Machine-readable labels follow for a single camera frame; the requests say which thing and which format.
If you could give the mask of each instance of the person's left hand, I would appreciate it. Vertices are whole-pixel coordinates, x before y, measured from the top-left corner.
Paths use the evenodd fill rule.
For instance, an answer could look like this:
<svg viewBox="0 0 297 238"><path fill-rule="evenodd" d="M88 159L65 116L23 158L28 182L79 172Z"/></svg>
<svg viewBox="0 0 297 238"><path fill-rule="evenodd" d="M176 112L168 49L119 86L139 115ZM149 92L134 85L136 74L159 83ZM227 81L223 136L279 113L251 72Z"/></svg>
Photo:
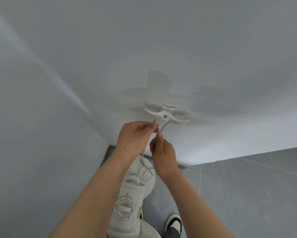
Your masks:
<svg viewBox="0 0 297 238"><path fill-rule="evenodd" d="M124 124L114 153L132 163L145 149L151 134L158 130L156 122L136 121Z"/></svg>

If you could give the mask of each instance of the person's right hand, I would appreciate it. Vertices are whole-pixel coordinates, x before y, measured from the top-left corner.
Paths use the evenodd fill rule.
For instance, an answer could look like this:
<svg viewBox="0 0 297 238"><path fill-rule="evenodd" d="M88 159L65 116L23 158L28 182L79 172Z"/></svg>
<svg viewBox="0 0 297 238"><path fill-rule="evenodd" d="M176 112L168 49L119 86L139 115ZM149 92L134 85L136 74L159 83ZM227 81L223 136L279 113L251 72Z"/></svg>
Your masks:
<svg viewBox="0 0 297 238"><path fill-rule="evenodd" d="M174 147L164 139L161 131L156 133L156 137L149 146L154 160L154 168L164 183L180 172Z"/></svg>

